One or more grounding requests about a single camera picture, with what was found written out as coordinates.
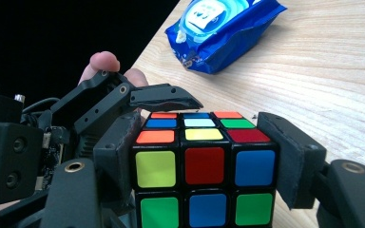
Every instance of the green square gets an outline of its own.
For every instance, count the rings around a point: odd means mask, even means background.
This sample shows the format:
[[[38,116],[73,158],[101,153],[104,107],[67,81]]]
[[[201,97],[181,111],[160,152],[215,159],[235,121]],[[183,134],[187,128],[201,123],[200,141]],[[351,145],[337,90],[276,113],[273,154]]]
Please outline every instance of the green square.
[[[237,197],[236,224],[265,225],[270,222],[273,197],[269,193],[239,195]]]
[[[173,187],[176,184],[176,156],[172,151],[145,151],[135,156],[138,186]]]
[[[221,123],[226,128],[255,128],[255,126],[246,119],[224,119]]]
[[[142,228],[179,227],[179,201],[176,198],[152,198],[141,201]]]

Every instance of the table surface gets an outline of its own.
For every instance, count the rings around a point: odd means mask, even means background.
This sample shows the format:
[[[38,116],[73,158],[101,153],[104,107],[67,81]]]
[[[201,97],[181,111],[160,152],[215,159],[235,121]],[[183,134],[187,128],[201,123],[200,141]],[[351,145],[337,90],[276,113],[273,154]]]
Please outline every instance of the table surface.
[[[259,43],[208,75],[186,70],[164,33],[190,3],[181,0],[134,67],[151,85],[183,87],[203,103],[203,111],[236,110],[249,120],[271,112],[324,145],[327,162],[365,164],[365,1],[279,2],[288,10]],[[318,202],[312,210],[290,211],[277,195],[274,227],[317,227],[317,207]]]

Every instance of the crinkled plastic wrapper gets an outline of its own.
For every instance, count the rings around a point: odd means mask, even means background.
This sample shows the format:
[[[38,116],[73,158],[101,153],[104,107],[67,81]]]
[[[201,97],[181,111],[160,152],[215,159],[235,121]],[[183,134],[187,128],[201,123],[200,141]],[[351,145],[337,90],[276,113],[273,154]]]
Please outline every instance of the crinkled plastic wrapper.
[[[186,68],[213,74],[252,48],[284,10],[276,0],[194,0],[165,33]]]

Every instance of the cube front face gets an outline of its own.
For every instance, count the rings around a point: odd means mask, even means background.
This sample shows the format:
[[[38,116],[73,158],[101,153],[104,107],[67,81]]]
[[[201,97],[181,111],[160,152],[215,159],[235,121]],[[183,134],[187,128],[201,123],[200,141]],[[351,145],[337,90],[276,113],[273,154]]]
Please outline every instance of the cube front face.
[[[238,112],[152,113],[131,155],[139,227],[165,224],[146,212],[161,202],[166,227],[271,227],[277,151]]]

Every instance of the white sticker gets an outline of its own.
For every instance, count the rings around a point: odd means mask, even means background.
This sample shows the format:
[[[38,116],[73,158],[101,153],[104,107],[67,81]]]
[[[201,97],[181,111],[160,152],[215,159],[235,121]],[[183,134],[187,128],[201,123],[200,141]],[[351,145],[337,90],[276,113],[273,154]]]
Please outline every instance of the white sticker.
[[[186,20],[200,29],[205,29],[212,20],[224,12],[223,6],[215,0],[201,1],[193,6]]]

